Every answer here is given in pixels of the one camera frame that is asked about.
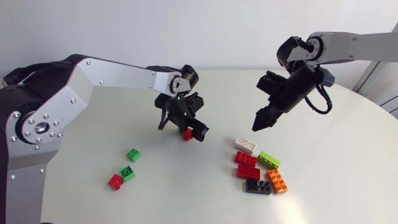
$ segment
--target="lego brick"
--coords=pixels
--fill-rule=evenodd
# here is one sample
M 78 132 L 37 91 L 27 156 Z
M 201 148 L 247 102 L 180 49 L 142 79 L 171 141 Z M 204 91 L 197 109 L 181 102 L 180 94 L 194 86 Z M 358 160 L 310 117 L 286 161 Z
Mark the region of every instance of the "lego brick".
M 236 152 L 235 162 L 249 167 L 256 167 L 257 158 L 243 152 Z
M 193 138 L 192 136 L 192 130 L 191 129 L 187 129 L 185 131 L 182 132 L 182 136 L 184 137 L 184 140 L 189 141 Z
M 137 149 L 131 149 L 126 156 L 133 162 L 136 162 L 141 157 L 141 152 L 139 152 Z
M 121 176 L 115 174 L 112 179 L 108 182 L 108 185 L 111 186 L 114 190 L 119 190 L 120 186 L 124 183 L 124 180 Z
M 259 180 L 260 169 L 239 164 L 236 176 L 244 179 Z
M 281 162 L 265 152 L 260 152 L 258 161 L 269 169 L 278 169 Z
M 271 185 L 265 180 L 246 180 L 246 192 L 254 194 L 271 194 Z
M 275 194 L 285 193 L 288 190 L 285 181 L 283 180 L 278 170 L 267 171 L 266 177 L 271 183 L 271 187 L 274 190 Z
M 132 171 L 130 166 L 126 166 L 120 171 L 121 176 L 123 177 L 123 180 L 126 182 L 133 178 L 136 174 Z
M 248 140 L 245 140 L 241 137 L 238 137 L 238 139 L 235 141 L 235 147 L 237 147 L 238 149 L 248 153 L 248 154 L 252 154 L 254 152 L 254 150 L 256 149 L 256 144 L 249 142 Z

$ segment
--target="white table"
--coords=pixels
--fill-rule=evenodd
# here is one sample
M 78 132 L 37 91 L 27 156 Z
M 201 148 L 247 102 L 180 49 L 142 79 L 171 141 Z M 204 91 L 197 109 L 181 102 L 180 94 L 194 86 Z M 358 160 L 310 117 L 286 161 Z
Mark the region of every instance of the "white table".
M 256 88 L 263 70 L 198 71 L 205 100 L 197 119 L 205 141 L 185 142 L 169 123 L 157 130 L 158 95 L 150 90 L 96 89 L 69 125 L 50 161 L 43 222 L 71 223 L 397 223 L 398 122 L 341 86 L 328 88 L 333 110 L 302 101 L 273 128 L 252 132 L 268 95 Z M 310 99 L 321 109 L 324 99 Z M 245 192 L 233 162 L 241 136 L 282 162 L 281 195 Z M 142 152 L 135 163 L 131 148 Z M 130 165 L 136 176 L 119 191 L 107 186 Z M 261 165 L 264 179 L 266 169 Z

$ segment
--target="lime green lego brick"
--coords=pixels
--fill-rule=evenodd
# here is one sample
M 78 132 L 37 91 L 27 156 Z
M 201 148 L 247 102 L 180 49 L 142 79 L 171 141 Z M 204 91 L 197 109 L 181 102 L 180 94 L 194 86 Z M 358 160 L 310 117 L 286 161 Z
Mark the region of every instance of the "lime green lego brick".
M 133 162 L 136 162 L 141 157 L 141 152 L 139 152 L 137 149 L 131 149 L 126 156 Z
M 132 171 L 130 166 L 126 166 L 125 168 L 123 168 L 120 171 L 120 174 L 123 177 L 123 180 L 126 182 L 128 180 L 130 180 L 131 178 L 133 178 L 136 174 Z
M 270 168 L 270 169 L 278 169 L 280 166 L 281 162 L 278 161 L 277 159 L 273 158 L 272 156 L 266 154 L 265 152 L 260 152 L 259 157 L 257 160 L 263 164 L 264 166 Z

